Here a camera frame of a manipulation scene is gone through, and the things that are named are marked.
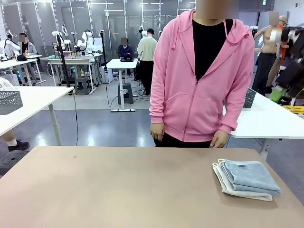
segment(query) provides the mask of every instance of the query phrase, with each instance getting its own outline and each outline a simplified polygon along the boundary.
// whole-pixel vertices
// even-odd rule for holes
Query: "neck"
[[[213,25],[218,25],[223,22],[224,19],[205,19],[203,17],[197,18],[196,12],[193,13],[192,19],[201,24],[201,25],[206,25],[206,26],[213,26]]]

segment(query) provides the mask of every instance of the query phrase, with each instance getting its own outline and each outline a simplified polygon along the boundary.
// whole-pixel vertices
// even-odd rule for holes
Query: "pink zip-up jacket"
[[[199,80],[195,77],[192,14],[189,10],[164,28],[154,53],[151,123],[183,142],[212,140],[220,129],[237,127],[254,64],[254,40],[249,27],[234,19],[220,53]],[[223,103],[226,99],[226,114]]]

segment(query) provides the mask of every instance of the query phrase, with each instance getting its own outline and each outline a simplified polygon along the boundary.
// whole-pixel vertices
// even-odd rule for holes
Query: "glass wall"
[[[95,38],[104,30],[107,61],[117,58],[118,46],[124,37],[128,38],[137,57],[136,50],[141,39],[140,26],[144,30],[154,29],[154,37],[158,40],[160,32],[169,21],[182,12],[195,8],[195,0],[13,1],[2,1],[6,29],[16,35],[27,32],[30,41],[42,55],[53,54],[52,43],[55,42],[55,37],[52,36],[52,31],[62,31],[62,26],[65,25],[67,38],[74,41],[74,33],[76,42],[82,40],[82,33],[86,29],[91,30]],[[240,4],[240,11],[244,7],[245,4]],[[256,13],[244,12],[240,16],[252,25]]]

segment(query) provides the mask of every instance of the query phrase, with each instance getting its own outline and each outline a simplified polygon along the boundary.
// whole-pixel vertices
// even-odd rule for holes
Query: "wire basket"
[[[22,106],[20,91],[0,91],[0,115],[10,114]]]
[[[251,108],[252,104],[253,104],[253,100],[255,99],[256,96],[256,91],[248,88],[247,92],[246,92],[246,97],[245,97],[245,102],[243,105],[243,108]]]

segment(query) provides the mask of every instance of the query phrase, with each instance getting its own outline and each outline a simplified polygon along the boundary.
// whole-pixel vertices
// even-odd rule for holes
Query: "folded towel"
[[[233,196],[239,196],[254,200],[272,201],[272,196],[267,193],[251,192],[251,191],[235,191],[232,189],[232,185],[225,175],[222,165],[213,163],[213,170],[218,177],[218,180],[222,186],[222,192]]]
[[[281,194],[281,189],[274,181],[265,165],[259,161],[230,161],[218,160],[223,170],[236,191],[253,191]]]

